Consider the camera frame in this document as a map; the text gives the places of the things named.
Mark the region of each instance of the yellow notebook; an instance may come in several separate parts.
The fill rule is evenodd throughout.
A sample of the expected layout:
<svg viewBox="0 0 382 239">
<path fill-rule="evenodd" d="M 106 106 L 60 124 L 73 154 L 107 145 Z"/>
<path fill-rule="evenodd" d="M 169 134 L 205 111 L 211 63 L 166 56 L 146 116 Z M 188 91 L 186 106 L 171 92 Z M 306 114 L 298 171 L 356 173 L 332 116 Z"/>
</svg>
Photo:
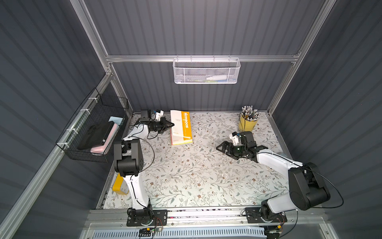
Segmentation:
<svg viewBox="0 0 382 239">
<path fill-rule="evenodd" d="M 170 111 L 171 122 L 171 145 L 185 145 L 192 143 L 190 113 L 187 111 Z"/>
</svg>

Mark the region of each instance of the gray wall panel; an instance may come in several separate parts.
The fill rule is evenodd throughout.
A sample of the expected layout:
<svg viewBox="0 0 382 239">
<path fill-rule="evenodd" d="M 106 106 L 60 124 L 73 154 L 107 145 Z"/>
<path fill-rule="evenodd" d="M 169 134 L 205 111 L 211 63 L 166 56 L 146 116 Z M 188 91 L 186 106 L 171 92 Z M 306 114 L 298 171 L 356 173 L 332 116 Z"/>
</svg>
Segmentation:
<svg viewBox="0 0 382 239">
<path fill-rule="evenodd" d="M 134 111 L 267 109 L 289 66 L 243 62 L 236 84 L 182 85 L 174 83 L 171 63 L 114 63 Z"/>
<path fill-rule="evenodd" d="M 0 1 L 0 62 L 2 221 L 105 72 L 68 1 Z M 63 159 L 14 238 L 76 238 L 109 168 Z"/>
<path fill-rule="evenodd" d="M 295 54 L 323 0 L 85 0 L 110 55 Z"/>
<path fill-rule="evenodd" d="M 293 159 L 342 193 L 327 209 L 340 238 L 382 232 L 381 12 L 382 1 L 338 0 L 273 115 Z M 340 203 L 331 194 L 325 206 Z"/>
</svg>

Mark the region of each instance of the metal bracket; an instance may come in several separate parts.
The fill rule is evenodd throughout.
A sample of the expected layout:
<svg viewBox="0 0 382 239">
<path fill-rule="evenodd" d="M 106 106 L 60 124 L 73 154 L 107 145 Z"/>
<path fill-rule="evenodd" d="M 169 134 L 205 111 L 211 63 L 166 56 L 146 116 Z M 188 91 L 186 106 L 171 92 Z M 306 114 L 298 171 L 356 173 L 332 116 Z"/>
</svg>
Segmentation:
<svg viewBox="0 0 382 239">
<path fill-rule="evenodd" d="M 258 206 L 245 208 L 245 215 L 249 224 L 266 222 L 261 218 L 261 216 L 259 215 L 259 212 L 260 212 L 260 207 Z M 288 221 L 287 216 L 285 215 L 284 212 L 281 212 L 281 215 L 277 214 L 275 219 L 273 219 L 273 221 L 271 221 L 270 223 L 279 223 L 282 221 L 284 223 Z"/>
<path fill-rule="evenodd" d="M 149 225 L 146 225 L 148 227 L 150 226 L 155 226 L 155 223 L 156 222 L 162 222 L 160 225 L 162 226 L 165 226 L 167 224 L 167 210 L 153 210 L 154 212 L 154 215 L 155 217 L 157 217 L 158 219 L 160 219 L 159 221 L 157 220 L 153 220 Z M 126 222 L 126 226 L 142 226 L 140 223 L 134 221 L 131 217 L 128 217 L 127 219 L 127 222 Z"/>
<path fill-rule="evenodd" d="M 338 235 L 331 223 L 320 223 L 320 227 L 324 233 L 325 239 L 338 239 Z"/>
</svg>

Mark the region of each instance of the pink case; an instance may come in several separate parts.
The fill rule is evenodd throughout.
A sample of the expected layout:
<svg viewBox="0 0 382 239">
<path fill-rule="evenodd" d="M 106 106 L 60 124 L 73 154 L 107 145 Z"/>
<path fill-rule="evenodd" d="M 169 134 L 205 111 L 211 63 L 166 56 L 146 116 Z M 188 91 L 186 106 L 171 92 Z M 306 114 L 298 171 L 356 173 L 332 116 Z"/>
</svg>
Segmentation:
<svg viewBox="0 0 382 239">
<path fill-rule="evenodd" d="M 118 125 L 116 123 L 114 123 L 114 125 L 112 127 L 112 130 L 110 130 L 109 136 L 107 137 L 107 139 L 105 141 L 105 144 L 102 145 L 102 146 L 91 148 L 90 152 L 91 153 L 99 153 L 99 154 L 104 153 L 105 149 L 109 145 L 110 141 L 114 137 L 114 135 L 117 132 L 117 130 L 118 130 Z"/>
</svg>

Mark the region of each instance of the table surface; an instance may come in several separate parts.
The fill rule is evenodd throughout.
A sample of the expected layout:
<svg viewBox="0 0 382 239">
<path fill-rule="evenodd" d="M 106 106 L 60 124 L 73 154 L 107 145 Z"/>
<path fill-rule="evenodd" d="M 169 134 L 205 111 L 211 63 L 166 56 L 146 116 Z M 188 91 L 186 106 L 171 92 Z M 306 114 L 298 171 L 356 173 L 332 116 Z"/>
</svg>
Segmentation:
<svg viewBox="0 0 382 239">
<path fill-rule="evenodd" d="M 139 116 L 134 115 L 132 122 Z M 155 161 L 142 179 L 154 208 L 259 205 L 288 191 L 287 179 L 276 171 L 249 159 L 236 161 L 216 150 L 223 141 L 230 141 L 230 133 L 238 132 L 238 113 L 195 113 L 190 118 L 192 144 L 171 146 L 169 130 L 148 140 Z M 252 133 L 258 145 L 282 152 L 264 112 Z M 151 162 L 150 146 L 142 140 L 141 145 L 145 163 Z M 104 209 L 129 207 L 130 194 L 116 194 L 111 185 Z"/>
</svg>

